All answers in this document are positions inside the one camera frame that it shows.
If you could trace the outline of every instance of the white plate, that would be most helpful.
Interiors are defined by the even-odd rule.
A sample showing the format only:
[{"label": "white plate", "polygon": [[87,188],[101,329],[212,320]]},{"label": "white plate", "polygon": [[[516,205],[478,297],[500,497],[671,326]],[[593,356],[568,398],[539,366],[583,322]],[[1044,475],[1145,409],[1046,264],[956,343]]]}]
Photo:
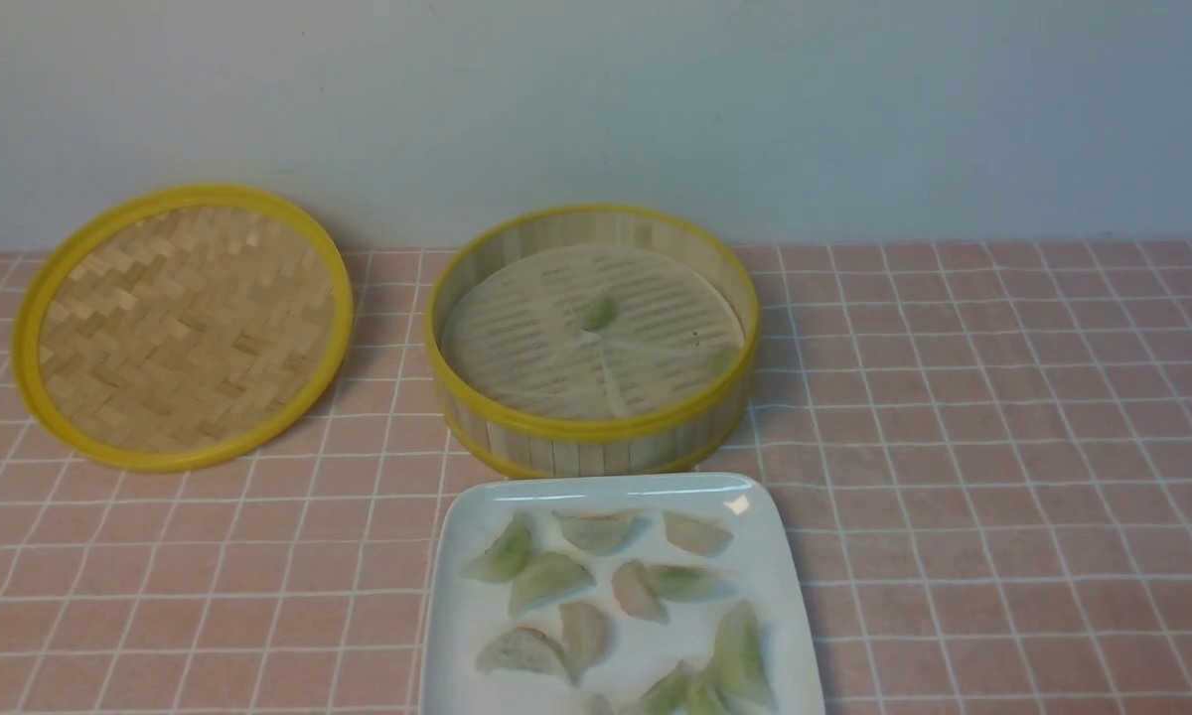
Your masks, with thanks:
[{"label": "white plate", "polygon": [[[627,508],[646,511],[640,531],[609,557],[589,557],[570,546],[552,517],[554,509],[584,515]],[[514,624],[560,636],[555,603],[533,608],[514,622],[507,615],[509,584],[459,576],[464,562],[485,552],[519,509],[532,516],[536,552],[573,553],[596,576],[595,586],[559,602],[590,601],[613,624],[609,654],[583,674],[577,688],[547,676],[503,670],[480,674],[474,669],[477,652]],[[663,534],[659,511],[664,509],[722,523],[733,540],[715,558],[678,549]],[[614,570],[628,558],[706,565],[733,584],[733,592],[703,603],[665,603],[670,623],[638,621],[619,610],[609,584]],[[707,472],[478,485],[449,508],[437,543],[420,715],[577,715],[592,692],[608,696],[615,709],[627,705],[678,660],[695,670],[706,665],[715,624],[738,596],[751,601],[763,626],[769,683],[777,696],[775,713],[824,714],[803,593],[781,516],[763,485],[738,474]]]}]

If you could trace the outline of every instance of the woven bamboo lid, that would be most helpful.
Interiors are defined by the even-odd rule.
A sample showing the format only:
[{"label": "woven bamboo lid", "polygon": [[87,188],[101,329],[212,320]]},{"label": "woven bamboo lid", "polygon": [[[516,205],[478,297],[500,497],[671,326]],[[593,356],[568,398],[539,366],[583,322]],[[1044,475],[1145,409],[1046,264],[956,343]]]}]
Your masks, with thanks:
[{"label": "woven bamboo lid", "polygon": [[18,381],[85,456],[201,467],[313,404],[350,309],[344,265],[306,213],[252,189],[173,189],[106,213],[50,259],[15,327]]}]

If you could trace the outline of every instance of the dumpling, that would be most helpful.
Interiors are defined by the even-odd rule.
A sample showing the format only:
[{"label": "dumpling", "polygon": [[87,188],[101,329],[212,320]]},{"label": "dumpling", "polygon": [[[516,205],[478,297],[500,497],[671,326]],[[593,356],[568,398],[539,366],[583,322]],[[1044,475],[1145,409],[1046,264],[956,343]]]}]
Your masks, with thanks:
[{"label": "dumpling", "polygon": [[586,698],[582,715],[614,715],[614,705],[610,705],[608,697],[594,695]]},{"label": "dumpling", "polygon": [[657,597],[665,601],[701,601],[714,593],[719,576],[700,566],[646,566],[645,576]]},{"label": "dumpling", "polygon": [[730,715],[725,698],[719,695],[719,688],[715,686],[715,674],[709,665],[688,684],[683,710],[688,715]]},{"label": "dumpling", "polygon": [[733,534],[709,521],[695,520],[678,511],[665,511],[663,523],[669,542],[697,557],[714,557],[733,540]]},{"label": "dumpling", "polygon": [[517,511],[491,547],[464,565],[462,573],[466,578],[479,582],[505,582],[524,570],[533,551],[534,536],[529,533],[529,520]]},{"label": "dumpling", "polygon": [[560,646],[536,628],[513,628],[489,642],[477,657],[477,671],[527,671],[572,683]]},{"label": "dumpling", "polygon": [[683,661],[679,661],[675,670],[647,689],[632,707],[623,709],[622,715],[671,715],[683,705],[688,691],[689,673]]},{"label": "dumpling", "polygon": [[604,557],[606,553],[617,552],[623,546],[625,540],[632,535],[635,528],[638,511],[615,511],[613,515],[561,515],[552,511],[560,524],[560,535],[576,548],[582,548],[595,557]]},{"label": "dumpling", "polygon": [[726,694],[756,705],[769,707],[772,703],[760,651],[759,621],[755,618],[755,608],[749,601],[738,603],[720,618],[712,666],[719,686]]},{"label": "dumpling", "polygon": [[565,646],[569,673],[577,680],[606,655],[609,646],[609,618],[591,603],[576,601],[560,605],[560,642]]},{"label": "dumpling", "polygon": [[642,621],[665,623],[670,618],[659,597],[654,596],[645,573],[645,564],[632,560],[614,571],[610,578],[614,598],[623,614]]},{"label": "dumpling", "polygon": [[559,551],[540,553],[513,580],[509,616],[516,618],[548,598],[595,584],[590,571]]}]

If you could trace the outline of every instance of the white wall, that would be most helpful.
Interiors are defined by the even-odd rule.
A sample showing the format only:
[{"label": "white wall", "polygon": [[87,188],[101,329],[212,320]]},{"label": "white wall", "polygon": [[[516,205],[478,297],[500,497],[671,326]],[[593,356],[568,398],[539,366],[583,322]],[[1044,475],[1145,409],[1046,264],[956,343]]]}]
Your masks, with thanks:
[{"label": "white wall", "polygon": [[1192,235],[1192,0],[0,0],[0,248],[174,182],[346,244]]}]

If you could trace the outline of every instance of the bamboo steamer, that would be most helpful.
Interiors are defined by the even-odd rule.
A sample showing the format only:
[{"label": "bamboo steamer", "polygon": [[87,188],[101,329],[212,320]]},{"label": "bamboo steamer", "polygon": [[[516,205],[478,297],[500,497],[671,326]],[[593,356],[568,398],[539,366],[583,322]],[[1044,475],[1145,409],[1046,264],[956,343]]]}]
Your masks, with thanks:
[{"label": "bamboo steamer", "polygon": [[[671,360],[652,359],[673,355],[669,349],[613,338],[592,348],[591,343],[584,342],[590,336],[573,329],[576,316],[572,300],[583,291],[583,286],[577,284],[582,284],[590,273],[579,271],[578,266],[584,262],[576,261],[576,253],[584,253],[583,259],[590,254],[591,261],[586,263],[592,266],[592,271],[600,267],[601,261],[614,266],[606,267],[606,281],[622,280],[619,276],[637,272],[646,276],[660,275],[660,280],[682,281],[679,290],[694,291],[693,298],[685,301],[691,307],[722,305],[735,341],[730,359],[724,366],[712,367],[703,378],[693,375],[693,379],[682,380],[677,375],[679,371],[663,372],[670,367]],[[569,262],[558,263],[561,256]],[[539,273],[550,273],[554,279],[554,290],[560,294],[555,300],[539,300],[540,294],[530,294],[535,299],[520,301],[523,305],[520,307],[523,311],[521,316],[499,322],[513,327],[499,330],[499,323],[488,316],[492,307],[482,305],[495,300],[496,296],[510,296],[504,293],[509,290],[504,288],[505,284],[520,284],[522,276]],[[685,285],[688,280],[695,281],[695,285]],[[645,281],[627,279],[619,290],[631,291],[627,286],[642,284]],[[497,293],[486,293],[488,290],[496,290]],[[657,291],[657,294],[663,293],[663,290]],[[470,294],[485,298],[465,303]],[[614,296],[620,296],[617,290]],[[647,296],[645,290],[637,293],[637,297]],[[681,309],[678,298],[676,304]],[[656,309],[665,311],[671,306],[668,303],[645,305],[638,298],[631,307],[625,319],[638,319],[644,325],[646,316],[652,316]],[[687,312],[678,317],[664,316],[653,324],[660,330],[685,331],[690,327],[690,316],[694,316],[691,319],[703,321],[720,313],[701,309]],[[701,331],[710,336],[718,329]],[[468,334],[472,335],[468,337],[465,330],[474,335]],[[646,366],[646,371],[632,378],[628,399],[619,396],[615,400],[609,396],[609,409],[613,411],[609,415],[600,415],[600,402],[570,402],[560,406],[555,402],[536,402],[551,406],[523,408],[522,403],[528,403],[527,397],[534,393],[514,392],[493,384],[495,371],[478,369],[482,366],[474,358],[480,355],[483,361],[504,361],[507,355],[507,362],[513,362],[514,352],[546,352],[550,358],[527,362],[527,369],[517,371],[524,372],[527,379],[542,363],[567,366],[567,379],[582,379],[600,369],[595,366],[583,369],[579,358],[552,359],[560,348],[550,349],[545,340],[529,344],[521,344],[521,341],[514,343],[513,330],[532,336],[560,335],[558,331],[578,335],[573,341],[576,349],[585,349],[583,354],[586,358],[596,349],[602,366],[606,355],[615,354],[616,346],[623,346],[629,354],[647,354],[651,359],[638,362]],[[507,340],[501,340],[499,334],[507,334]],[[696,325],[693,335],[700,335]],[[690,338],[677,335],[673,340],[672,344],[684,344]],[[460,250],[429,294],[424,341],[447,427],[473,456],[501,474],[514,479],[535,479],[678,472],[709,456],[735,429],[745,412],[755,371],[755,348],[759,342],[759,300],[750,275],[737,256],[690,223],[646,209],[565,206],[501,223]],[[700,342],[679,349],[691,349],[693,344],[700,344],[697,349],[709,349]],[[693,366],[693,358],[688,360],[682,363]],[[671,375],[676,375],[682,388],[670,388]],[[606,372],[604,378],[596,374],[592,381],[604,385],[602,391],[606,394],[613,392],[609,385],[615,385],[614,391],[617,390],[617,380],[611,378],[610,372]],[[577,390],[582,393],[584,388],[579,385]],[[632,410],[627,403],[640,404],[640,408]]]}]

